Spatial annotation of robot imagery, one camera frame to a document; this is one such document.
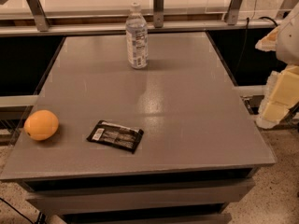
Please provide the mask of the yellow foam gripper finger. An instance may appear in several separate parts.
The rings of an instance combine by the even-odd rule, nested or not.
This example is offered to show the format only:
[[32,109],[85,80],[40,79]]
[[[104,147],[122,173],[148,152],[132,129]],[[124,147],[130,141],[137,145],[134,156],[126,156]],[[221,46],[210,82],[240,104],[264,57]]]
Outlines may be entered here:
[[299,103],[299,66],[289,64],[281,72],[273,71],[264,88],[256,124],[272,129]]
[[277,47],[279,27],[274,28],[268,35],[260,39],[255,48],[261,51],[275,51]]

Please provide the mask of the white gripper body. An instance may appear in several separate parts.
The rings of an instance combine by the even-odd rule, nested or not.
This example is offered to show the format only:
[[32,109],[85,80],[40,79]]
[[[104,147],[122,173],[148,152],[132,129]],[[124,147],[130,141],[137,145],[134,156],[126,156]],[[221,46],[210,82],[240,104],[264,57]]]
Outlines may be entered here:
[[299,65],[299,4],[279,26],[276,55],[284,63]]

